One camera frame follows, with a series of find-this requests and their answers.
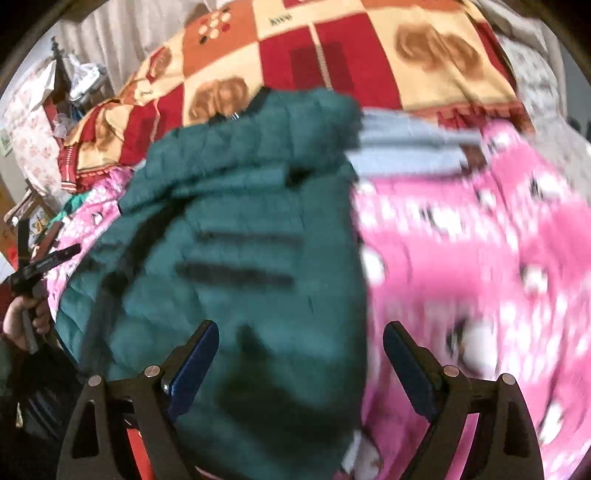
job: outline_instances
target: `pink patterned fabric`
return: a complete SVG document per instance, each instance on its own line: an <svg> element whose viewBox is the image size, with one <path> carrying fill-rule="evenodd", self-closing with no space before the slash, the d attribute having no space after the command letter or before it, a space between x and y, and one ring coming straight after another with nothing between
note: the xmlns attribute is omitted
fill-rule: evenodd
<svg viewBox="0 0 591 480"><path fill-rule="evenodd" d="M98 182L89 193L84 204L74 213L69 223L64 223L55 249L80 243L82 251L70 261L47 273L47 303L51 315L56 318L60 297L70 277L96 240L120 217L118 201L125 193L133 170L115 168L109 176Z"/></svg>
<svg viewBox="0 0 591 480"><path fill-rule="evenodd" d="M464 370L446 341L458 320L492 332L481 376L517 377L548 480L567 479L591 446L591 210L510 124L488 125L484 142L490 168L470 179L369 179L353 195L371 308L362 419L379 480L400 477L427 429L383 351L392 320ZM475 426L469 418L450 480Z"/></svg>

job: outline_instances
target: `green fabric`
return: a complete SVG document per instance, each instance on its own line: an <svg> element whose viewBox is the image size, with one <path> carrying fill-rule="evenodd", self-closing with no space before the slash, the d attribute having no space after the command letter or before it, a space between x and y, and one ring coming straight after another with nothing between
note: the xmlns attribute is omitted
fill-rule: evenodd
<svg viewBox="0 0 591 480"><path fill-rule="evenodd" d="M51 219L46 227L46 230L48 230L49 227L51 227L55 222L60 222L65 216L72 215L75 211L77 211L85 202L88 195L90 195L90 191L71 196L64 205L64 208L62 208L59 213Z"/></svg>
<svg viewBox="0 0 591 480"><path fill-rule="evenodd" d="M171 132L61 297L62 340L109 379L218 324L176 426L225 480L329 480L359 426L366 289L343 154L359 115L326 90L271 92L256 115Z"/></svg>

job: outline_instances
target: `black clamp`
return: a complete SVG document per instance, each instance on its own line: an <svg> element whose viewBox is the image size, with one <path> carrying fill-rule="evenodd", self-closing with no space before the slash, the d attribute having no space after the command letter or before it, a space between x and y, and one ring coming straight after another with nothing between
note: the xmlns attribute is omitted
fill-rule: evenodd
<svg viewBox="0 0 591 480"><path fill-rule="evenodd" d="M32 297L35 287L39 284L45 273L72 259L82 250L80 245L76 244L50 253L40 260L31 262L28 240L29 220L21 220L17 226L18 270L5 280L13 297L19 297L21 295ZM31 354L39 350L37 337L31 323L31 319L34 317L34 310L23 312L22 314L22 327L27 338L29 353Z"/></svg>
<svg viewBox="0 0 591 480"><path fill-rule="evenodd" d="M469 414L478 413L462 480L544 480L540 447L515 377L468 378L419 347L400 322L384 330L384 350L414 411L430 426L402 480L444 480Z"/></svg>
<svg viewBox="0 0 591 480"><path fill-rule="evenodd" d="M187 413L219 347L219 330L204 321L162 365L136 378L85 385L61 449L57 480L141 480L127 430L139 429L158 480L196 480L173 423Z"/></svg>

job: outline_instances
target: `checkered blanket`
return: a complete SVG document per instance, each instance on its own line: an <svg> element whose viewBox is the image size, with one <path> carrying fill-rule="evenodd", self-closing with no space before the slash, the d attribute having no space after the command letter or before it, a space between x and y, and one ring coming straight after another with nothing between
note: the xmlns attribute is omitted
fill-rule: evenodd
<svg viewBox="0 0 591 480"><path fill-rule="evenodd" d="M326 87L451 128L531 126L468 0L236 0L194 20L86 115L60 152L62 188L87 190L168 131L240 112L263 85Z"/></svg>

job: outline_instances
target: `metal rivet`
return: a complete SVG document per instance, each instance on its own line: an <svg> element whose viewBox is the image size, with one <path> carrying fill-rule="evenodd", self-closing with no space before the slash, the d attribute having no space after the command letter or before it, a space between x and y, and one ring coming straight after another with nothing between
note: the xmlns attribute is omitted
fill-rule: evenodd
<svg viewBox="0 0 591 480"><path fill-rule="evenodd" d="M94 375L88 379L88 384L91 387L96 387L97 385L100 385L101 382L102 382L102 379L101 379L100 375Z"/></svg>
<svg viewBox="0 0 591 480"><path fill-rule="evenodd" d="M158 365L150 365L144 370L144 375L148 378L155 377L160 373L160 367Z"/></svg>
<svg viewBox="0 0 591 480"><path fill-rule="evenodd" d="M446 365L445 367L443 367L443 373L448 377L455 378L460 374L460 371L457 369L457 367L454 367L453 365Z"/></svg>
<svg viewBox="0 0 591 480"><path fill-rule="evenodd" d="M501 378L507 385L515 385L515 377L513 375L503 374Z"/></svg>

